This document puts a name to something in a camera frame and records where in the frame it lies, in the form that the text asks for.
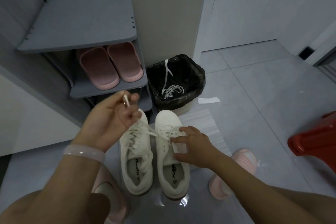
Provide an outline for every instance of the translucent bracelet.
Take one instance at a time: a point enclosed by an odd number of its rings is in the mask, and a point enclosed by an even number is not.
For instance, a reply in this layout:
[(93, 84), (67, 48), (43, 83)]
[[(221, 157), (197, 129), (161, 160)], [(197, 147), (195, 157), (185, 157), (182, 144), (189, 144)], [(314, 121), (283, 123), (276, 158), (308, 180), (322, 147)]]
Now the translucent bracelet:
[(105, 159), (105, 153), (103, 153), (101, 150), (98, 150), (96, 148), (92, 148), (86, 145), (79, 145), (79, 144), (68, 145), (64, 149), (63, 154), (91, 158), (101, 163), (103, 163)]

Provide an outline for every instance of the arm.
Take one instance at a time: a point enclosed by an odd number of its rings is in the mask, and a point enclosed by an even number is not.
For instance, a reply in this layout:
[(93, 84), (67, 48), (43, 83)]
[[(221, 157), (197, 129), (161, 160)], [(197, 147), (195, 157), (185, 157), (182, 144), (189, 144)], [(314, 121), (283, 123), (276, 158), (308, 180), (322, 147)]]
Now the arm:
[(180, 131), (187, 136), (171, 138), (171, 141), (187, 144), (189, 151), (177, 153), (175, 158), (214, 171), (233, 190), (255, 223), (321, 223), (217, 150), (197, 128), (182, 127)]
[[(132, 102), (138, 94), (118, 92), (96, 105), (72, 141), (106, 152), (141, 117), (136, 105), (126, 108), (122, 97)], [(63, 156), (51, 179), (32, 202), (22, 222), (36, 224), (80, 223), (100, 168), (100, 162), (81, 156)]]

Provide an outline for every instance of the trash can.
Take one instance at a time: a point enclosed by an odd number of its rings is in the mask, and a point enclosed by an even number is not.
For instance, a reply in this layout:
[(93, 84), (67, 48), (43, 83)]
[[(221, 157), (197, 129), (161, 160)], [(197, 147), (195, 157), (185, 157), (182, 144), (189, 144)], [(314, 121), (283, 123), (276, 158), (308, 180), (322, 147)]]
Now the trash can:
[(149, 90), (159, 110), (186, 112), (205, 87), (204, 69), (185, 54), (150, 65), (146, 71)]

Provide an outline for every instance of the black garbage bag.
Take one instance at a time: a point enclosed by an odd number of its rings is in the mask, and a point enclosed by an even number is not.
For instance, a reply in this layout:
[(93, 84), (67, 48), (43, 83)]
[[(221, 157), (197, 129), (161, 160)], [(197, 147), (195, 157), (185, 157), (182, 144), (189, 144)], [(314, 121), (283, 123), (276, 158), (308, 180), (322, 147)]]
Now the black garbage bag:
[(160, 110), (174, 110), (183, 107), (198, 97), (205, 87), (205, 71), (185, 54), (176, 55), (168, 60), (168, 73), (165, 88), (176, 84), (184, 89), (183, 94), (174, 93), (173, 97), (164, 99), (162, 88), (165, 84), (165, 61), (161, 61), (146, 68), (148, 85), (155, 105)]

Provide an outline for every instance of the gray shoe rack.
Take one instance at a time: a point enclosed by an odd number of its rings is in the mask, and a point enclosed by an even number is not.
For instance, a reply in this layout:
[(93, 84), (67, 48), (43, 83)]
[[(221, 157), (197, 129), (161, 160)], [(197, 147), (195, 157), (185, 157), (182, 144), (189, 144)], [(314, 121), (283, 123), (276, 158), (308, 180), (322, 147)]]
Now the gray shoe rack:
[[(125, 82), (109, 90), (97, 89), (79, 65), (74, 51), (78, 48), (104, 46), (132, 41), (141, 61), (143, 77)], [(48, 0), (17, 48), (23, 54), (41, 53), (50, 60), (71, 85), (70, 96), (86, 98), (92, 103), (119, 90), (134, 90), (141, 94), (139, 107), (152, 109), (144, 57), (134, 22), (132, 0)], [(55, 52), (73, 50), (69, 59)]]

